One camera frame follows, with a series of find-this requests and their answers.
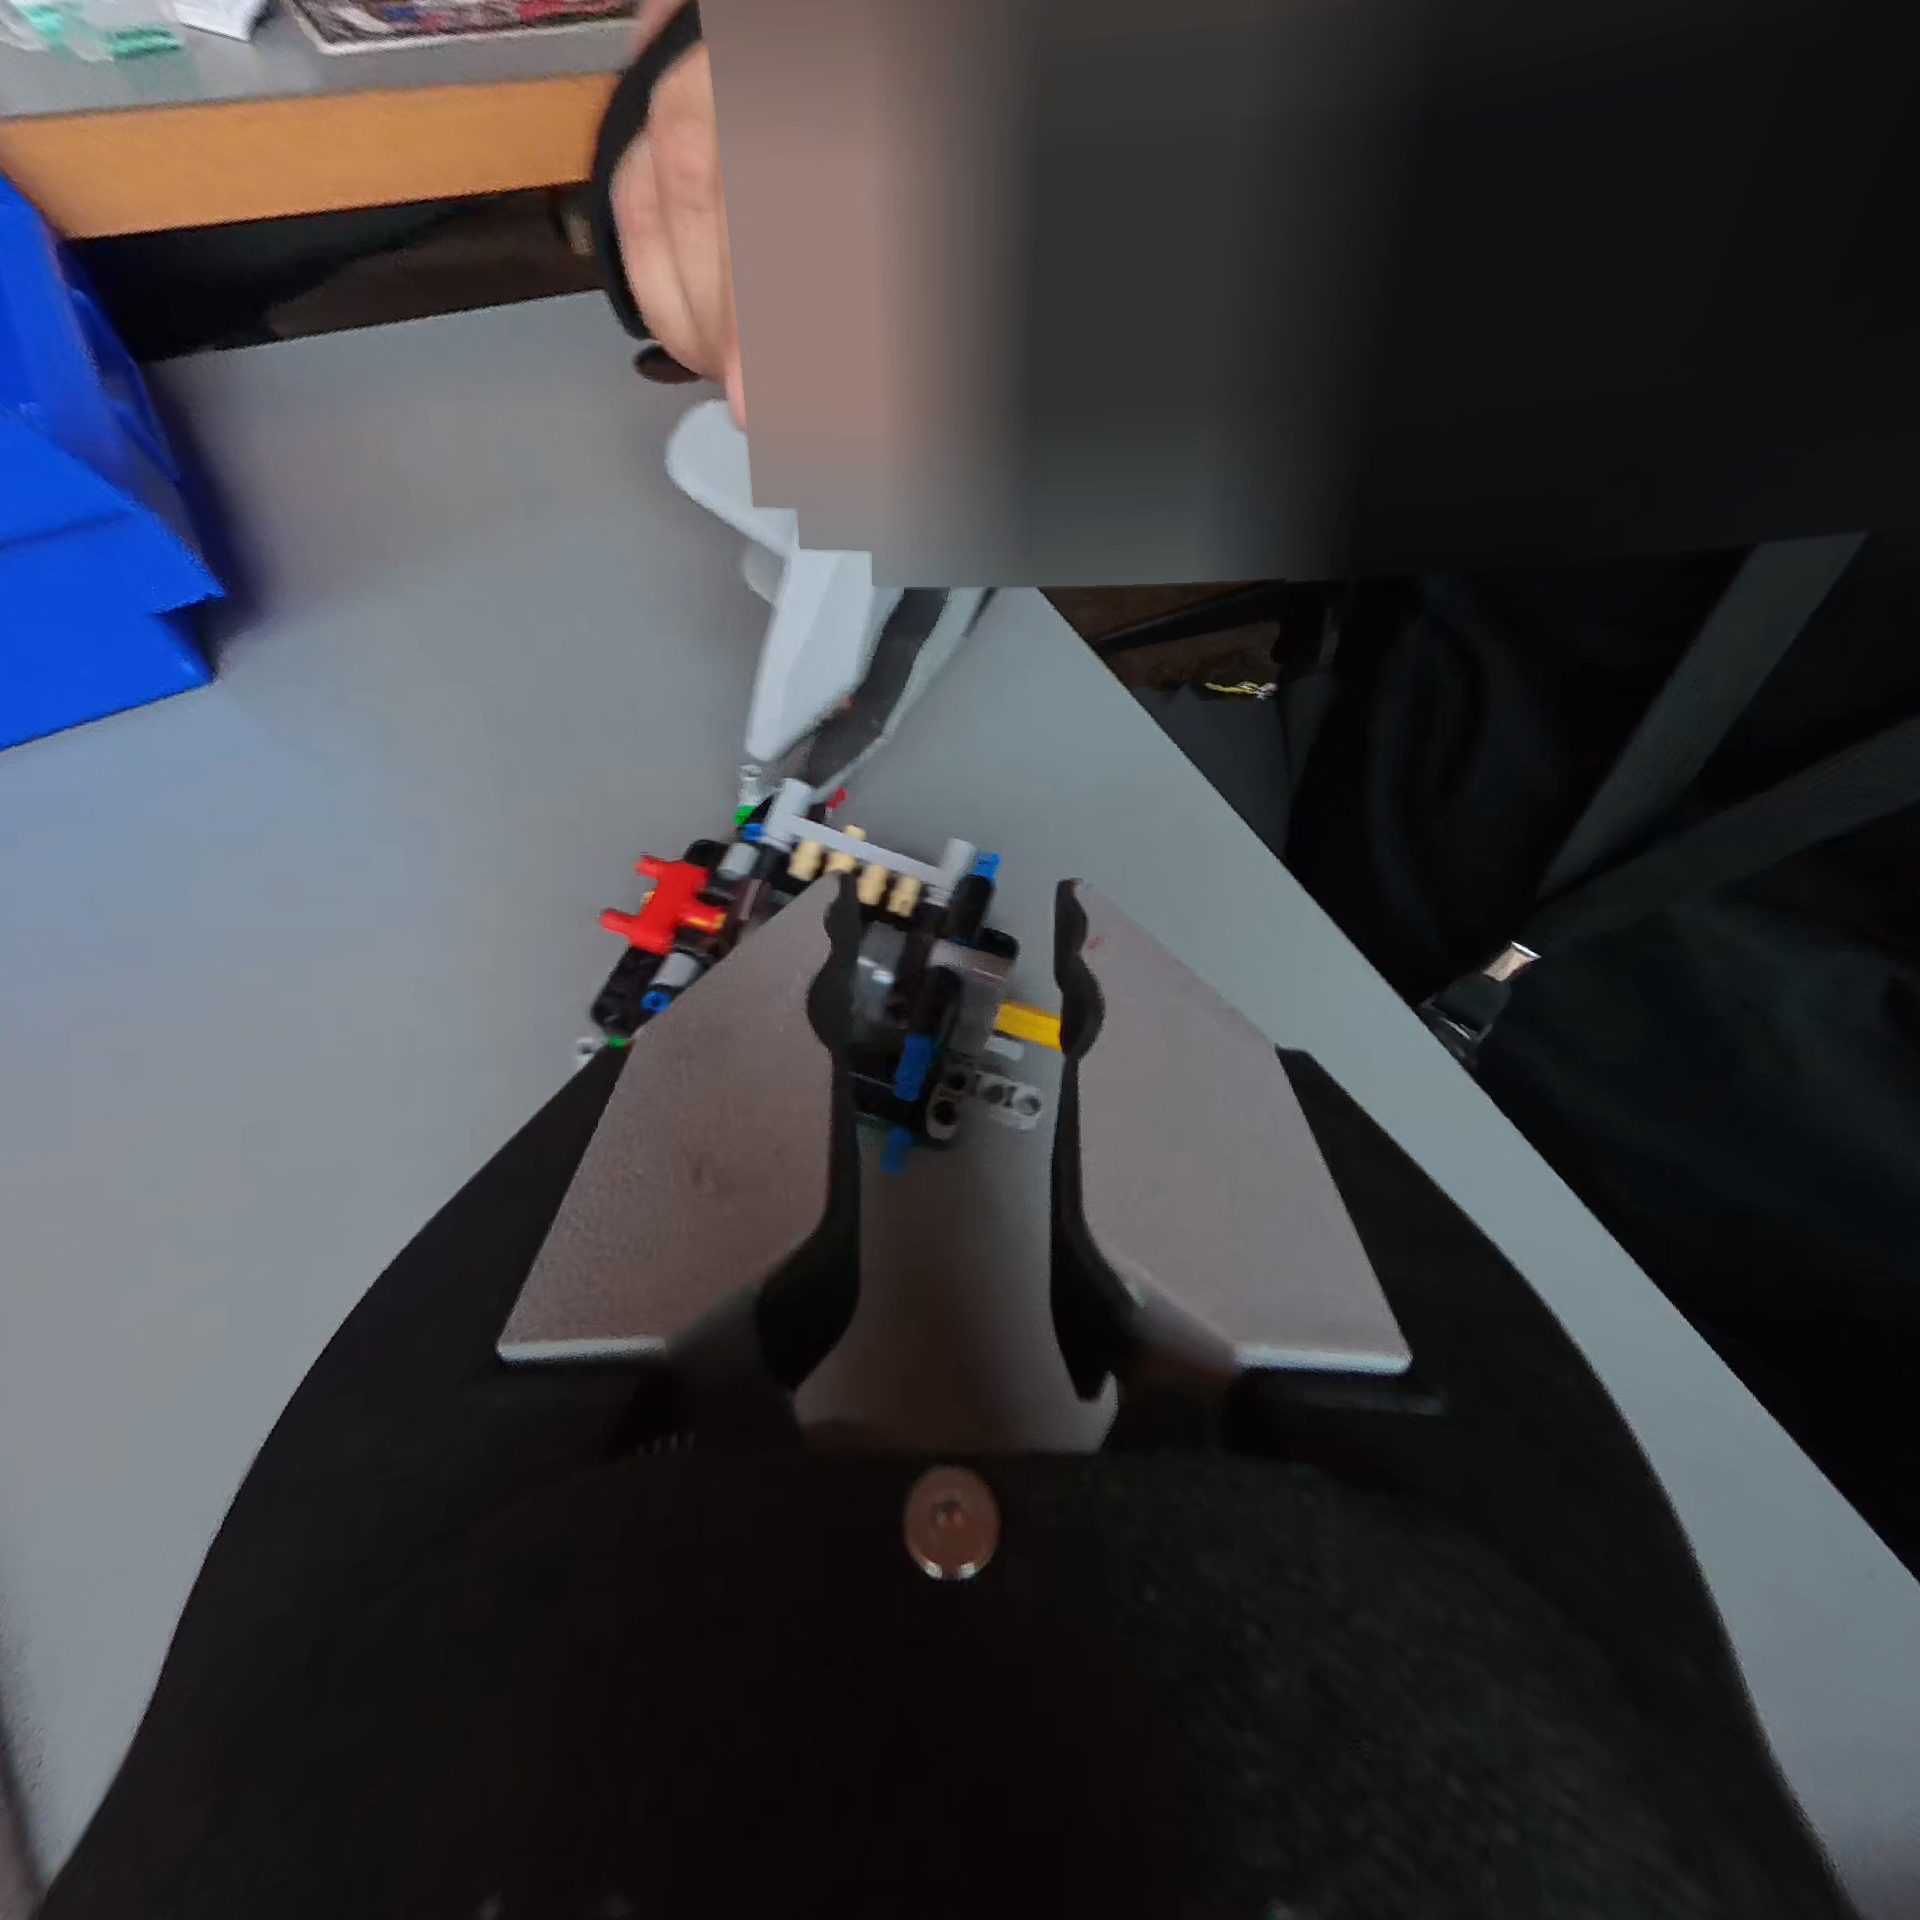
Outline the printed instruction booklet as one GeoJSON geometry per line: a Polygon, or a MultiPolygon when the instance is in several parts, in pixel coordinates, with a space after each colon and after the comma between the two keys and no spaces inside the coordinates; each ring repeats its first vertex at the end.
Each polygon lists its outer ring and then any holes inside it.
{"type": "Polygon", "coordinates": [[[635,1],[280,1],[329,56],[627,29],[635,1]]]}

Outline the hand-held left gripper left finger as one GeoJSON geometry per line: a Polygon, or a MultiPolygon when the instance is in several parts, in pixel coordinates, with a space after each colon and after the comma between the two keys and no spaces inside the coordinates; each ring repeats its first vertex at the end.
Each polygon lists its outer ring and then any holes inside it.
{"type": "Polygon", "coordinates": [[[856,1307],[861,932],[821,878],[624,1049],[497,1335],[505,1361],[803,1384],[856,1307]]]}

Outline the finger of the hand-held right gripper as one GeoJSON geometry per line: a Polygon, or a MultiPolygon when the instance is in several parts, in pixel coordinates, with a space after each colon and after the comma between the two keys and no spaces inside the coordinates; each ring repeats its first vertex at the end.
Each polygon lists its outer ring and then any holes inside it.
{"type": "Polygon", "coordinates": [[[809,615],[809,669],[831,695],[809,735],[809,787],[829,791],[897,731],[991,603],[990,587],[831,587],[809,615]]]}
{"type": "Polygon", "coordinates": [[[747,760],[780,760],[861,684],[877,637],[872,555],[800,540],[790,510],[751,495],[750,444],[721,399],[695,401],[665,472],[747,544],[743,569],[771,615],[743,728],[747,760]]]}

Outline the multicoloured lego technic assembly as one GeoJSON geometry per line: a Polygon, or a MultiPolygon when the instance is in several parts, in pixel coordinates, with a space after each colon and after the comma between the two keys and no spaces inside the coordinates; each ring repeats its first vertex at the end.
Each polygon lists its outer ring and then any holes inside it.
{"type": "Polygon", "coordinates": [[[601,927],[624,950],[589,1007],[589,1061],[638,1032],[711,974],[757,927],[819,879],[849,879],[859,948],[849,990],[856,1116],[880,1129],[880,1163],[953,1144],[983,1116],[1030,1134],[1049,1093],[1021,1078],[1028,1049],[1059,1049],[1060,1019],[1007,995],[1015,935],[991,924],[998,855],[950,839],[933,856],[872,844],[844,821],[844,787],[783,779],[734,811],[729,839],[635,861],[640,900],[601,927]]]}

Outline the clear plastic parts bags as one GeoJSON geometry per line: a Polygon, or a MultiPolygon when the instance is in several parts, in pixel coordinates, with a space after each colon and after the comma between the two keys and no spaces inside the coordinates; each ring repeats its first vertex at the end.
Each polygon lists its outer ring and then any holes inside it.
{"type": "Polygon", "coordinates": [[[168,1],[3,1],[3,43],[112,63],[179,52],[183,32],[168,1]]]}

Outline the grey table with wooden edge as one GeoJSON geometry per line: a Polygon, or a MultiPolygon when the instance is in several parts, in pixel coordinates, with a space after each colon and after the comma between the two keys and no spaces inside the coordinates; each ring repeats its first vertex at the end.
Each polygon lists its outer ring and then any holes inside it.
{"type": "Polygon", "coordinates": [[[3,51],[3,172],[68,237],[461,201],[584,180],[630,22],[329,55],[253,38],[128,61],[3,51]]]}

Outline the person's right hand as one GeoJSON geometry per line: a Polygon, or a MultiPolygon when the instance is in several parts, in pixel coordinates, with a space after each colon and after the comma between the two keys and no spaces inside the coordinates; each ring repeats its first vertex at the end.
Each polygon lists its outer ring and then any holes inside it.
{"type": "Polygon", "coordinates": [[[644,127],[614,169],[613,212],[643,333],[717,383],[745,428],[726,193],[702,43],[660,76],[644,127]]]}

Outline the blue plastic bin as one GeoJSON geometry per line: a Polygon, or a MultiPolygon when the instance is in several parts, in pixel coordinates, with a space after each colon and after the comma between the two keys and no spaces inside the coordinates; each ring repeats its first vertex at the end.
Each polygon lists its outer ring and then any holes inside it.
{"type": "Polygon", "coordinates": [[[219,598],[136,361],[3,183],[3,748],[209,684],[196,611],[219,598]]]}

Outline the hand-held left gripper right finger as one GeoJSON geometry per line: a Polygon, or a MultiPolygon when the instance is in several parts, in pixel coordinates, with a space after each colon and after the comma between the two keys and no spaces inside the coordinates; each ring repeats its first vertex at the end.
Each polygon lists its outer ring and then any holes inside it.
{"type": "Polygon", "coordinates": [[[1084,879],[1055,889],[1054,976],[1049,1307],[1075,1391],[1407,1379],[1280,1046],[1084,879]]]}

